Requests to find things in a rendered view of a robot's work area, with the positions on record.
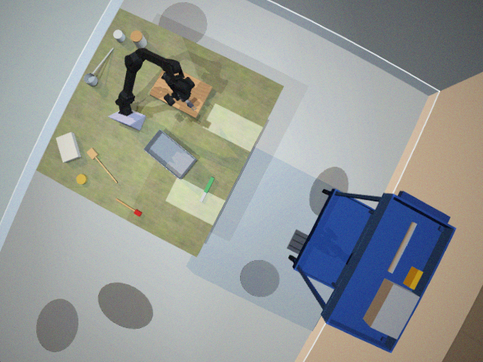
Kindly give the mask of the light wooden board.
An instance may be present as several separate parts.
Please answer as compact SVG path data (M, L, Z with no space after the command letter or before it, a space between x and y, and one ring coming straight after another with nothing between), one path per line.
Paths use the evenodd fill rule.
M164 70L161 71L156 83L153 85L152 90L150 91L149 95L167 103L164 99L164 96L169 93L172 95L173 91L169 88L169 86L166 84L165 80L162 79L162 76L164 74ZM182 112L185 112L186 114L192 116L193 118L197 118L198 114L200 113L203 105L205 104L206 99L208 98L210 92L212 91L213 87L210 86L209 84L204 83L203 81L199 81L196 78L193 78L191 75L183 72L185 75L186 79L189 77L192 82L195 83L195 87L192 88L191 90L191 97L189 98L189 101L193 103L192 108L187 106L187 103L183 103L181 100L176 101L175 104L172 106L174 108L179 109ZM168 103L167 103L168 104ZM168 104L169 105L169 104ZM197 109L195 109L197 108ZM193 109L195 109L193 111Z

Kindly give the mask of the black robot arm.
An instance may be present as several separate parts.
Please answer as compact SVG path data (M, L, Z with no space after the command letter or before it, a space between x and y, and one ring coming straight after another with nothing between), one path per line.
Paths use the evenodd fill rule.
M176 60L161 57L158 54L147 50L146 48L139 48L132 54L125 56L125 65L127 71L124 89L119 94L118 99L115 101L120 111L118 114L128 116L133 113L133 111L131 111L130 104L132 104L135 98L133 95L134 82L137 71L142 67L143 61L145 60L158 65L165 71L162 79L165 80L170 89L178 90L178 92L175 94L183 103L191 97L190 92L192 90L192 86L189 81L184 79L185 75L183 74L180 63L178 63ZM175 75L177 73L178 75Z

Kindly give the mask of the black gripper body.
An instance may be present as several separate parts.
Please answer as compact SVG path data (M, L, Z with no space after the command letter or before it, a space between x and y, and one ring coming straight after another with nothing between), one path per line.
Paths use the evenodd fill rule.
M195 83L194 83L194 82L192 82L192 80L191 80L189 77L187 77L187 78L186 78L186 80L190 82L190 84L191 84L192 88L193 88L193 87L195 87ZM172 89L171 89L171 90L172 90ZM178 96L175 94L176 92L178 92L178 90L177 90L177 89L174 89L174 90L172 90L172 91L173 91L172 95L170 95L169 93L167 93L167 94L164 96L165 101L166 101L166 102L167 102L167 103L168 103L170 106L173 106L173 105L175 104L175 100L174 100L174 98L175 98L176 100L177 100L177 99L179 99L179 97L178 97Z

